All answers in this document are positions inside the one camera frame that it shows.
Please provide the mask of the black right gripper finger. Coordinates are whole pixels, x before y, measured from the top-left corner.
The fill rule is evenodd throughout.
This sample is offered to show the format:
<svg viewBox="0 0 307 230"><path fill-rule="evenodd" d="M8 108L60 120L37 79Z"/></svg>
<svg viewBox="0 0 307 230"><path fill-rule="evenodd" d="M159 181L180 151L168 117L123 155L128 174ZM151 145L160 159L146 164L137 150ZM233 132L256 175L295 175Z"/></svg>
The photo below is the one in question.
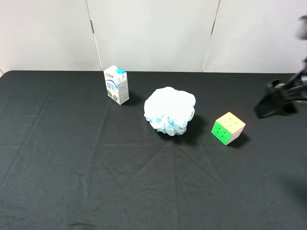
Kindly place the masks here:
<svg viewBox="0 0 307 230"><path fill-rule="evenodd" d="M257 118L264 119L274 115L292 115L297 113L298 109L284 90L273 90L266 92L255 106L254 112Z"/></svg>

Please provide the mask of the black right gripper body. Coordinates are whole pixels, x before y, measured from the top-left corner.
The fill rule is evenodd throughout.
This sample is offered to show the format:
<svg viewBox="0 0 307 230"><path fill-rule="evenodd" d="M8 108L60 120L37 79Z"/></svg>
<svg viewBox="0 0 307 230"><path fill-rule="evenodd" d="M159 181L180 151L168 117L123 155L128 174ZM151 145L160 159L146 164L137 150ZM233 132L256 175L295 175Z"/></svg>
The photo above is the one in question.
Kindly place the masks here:
<svg viewBox="0 0 307 230"><path fill-rule="evenodd" d="M268 84L272 113L297 113L298 105L307 104L307 58L303 68L288 80L273 80Z"/></svg>

